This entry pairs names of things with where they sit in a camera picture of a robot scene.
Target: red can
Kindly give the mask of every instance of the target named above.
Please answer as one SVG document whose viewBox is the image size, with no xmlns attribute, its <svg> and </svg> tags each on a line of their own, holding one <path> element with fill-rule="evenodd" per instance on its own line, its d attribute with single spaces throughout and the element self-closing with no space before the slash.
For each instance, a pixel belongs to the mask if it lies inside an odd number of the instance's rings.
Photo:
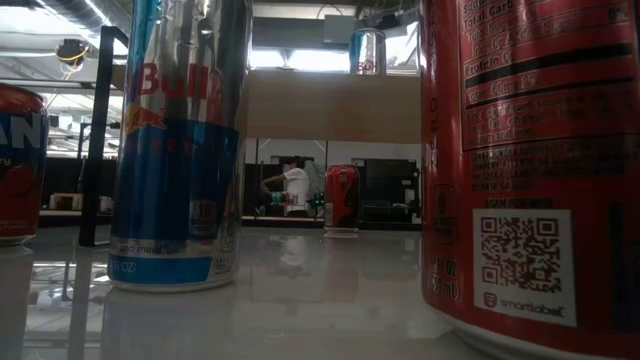
<svg viewBox="0 0 640 360">
<path fill-rule="evenodd" d="M 426 302 L 500 357 L 639 359 L 638 2 L 421 4 Z"/>
<path fill-rule="evenodd" d="M 0 245 L 36 235 L 48 133 L 42 97 L 0 83 Z"/>
<path fill-rule="evenodd" d="M 327 171 L 324 226 L 329 232 L 358 230 L 360 173 L 353 165 L 333 165 Z"/>
</svg>

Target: glossy table surface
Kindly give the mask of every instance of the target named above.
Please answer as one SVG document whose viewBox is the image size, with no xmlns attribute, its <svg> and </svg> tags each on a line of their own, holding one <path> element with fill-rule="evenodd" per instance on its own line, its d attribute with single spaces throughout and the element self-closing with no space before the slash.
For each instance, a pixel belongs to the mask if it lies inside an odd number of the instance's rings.
<svg viewBox="0 0 640 360">
<path fill-rule="evenodd" d="M 488 359 L 425 305 L 419 233 L 244 228 L 236 281 L 183 294 L 113 289 L 77 234 L 0 248 L 0 359 Z"/>
</svg>

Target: can rim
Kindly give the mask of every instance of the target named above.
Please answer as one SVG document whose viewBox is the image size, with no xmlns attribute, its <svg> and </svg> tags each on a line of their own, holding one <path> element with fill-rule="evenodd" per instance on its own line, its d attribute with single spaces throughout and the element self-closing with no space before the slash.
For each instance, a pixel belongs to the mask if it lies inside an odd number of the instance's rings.
<svg viewBox="0 0 640 360">
<path fill-rule="evenodd" d="M 40 102 L 44 101 L 44 98 L 42 97 L 42 95 L 40 95 L 40 94 L 38 94 L 36 92 L 33 92 L 31 90 L 27 90 L 27 89 L 21 88 L 19 86 L 10 85 L 10 84 L 7 84 L 7 83 L 0 82 L 0 87 L 5 87 L 5 88 L 12 89 L 12 90 L 20 91 L 20 92 L 25 93 L 27 95 L 35 96 Z"/>
<path fill-rule="evenodd" d="M 384 35 L 385 37 L 387 36 L 387 34 L 385 34 L 384 31 L 382 31 L 380 29 L 376 29 L 376 28 L 362 28 L 362 29 L 354 30 L 351 33 L 351 35 L 353 35 L 355 33 L 363 32 L 363 31 L 373 31 L 373 32 L 380 33 L 380 34 Z"/>
</svg>

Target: white t-shirt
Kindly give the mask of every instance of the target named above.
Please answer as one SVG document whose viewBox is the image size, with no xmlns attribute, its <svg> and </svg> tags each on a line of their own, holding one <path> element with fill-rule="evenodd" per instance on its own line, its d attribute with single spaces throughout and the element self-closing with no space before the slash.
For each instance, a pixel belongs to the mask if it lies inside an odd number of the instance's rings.
<svg viewBox="0 0 640 360">
<path fill-rule="evenodd" d="M 304 170 L 295 168 L 284 173 L 284 177 L 287 178 L 285 192 L 288 198 L 285 213 L 294 210 L 307 210 L 309 175 Z"/>
</svg>

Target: black frame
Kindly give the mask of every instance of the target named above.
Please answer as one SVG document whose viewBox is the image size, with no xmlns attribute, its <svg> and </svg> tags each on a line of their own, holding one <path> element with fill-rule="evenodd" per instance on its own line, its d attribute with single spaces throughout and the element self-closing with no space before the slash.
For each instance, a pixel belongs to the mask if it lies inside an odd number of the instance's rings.
<svg viewBox="0 0 640 360">
<path fill-rule="evenodd" d="M 107 111 L 111 94 L 115 40 L 120 41 L 125 47 L 129 47 L 129 38 L 119 28 L 103 26 L 100 32 L 100 54 L 91 118 L 91 134 L 89 135 L 89 154 L 82 177 L 82 220 L 78 239 L 80 246 L 97 246 L 108 243 L 108 240 L 96 243 L 96 225 L 100 205 L 100 179 L 107 130 Z"/>
</svg>

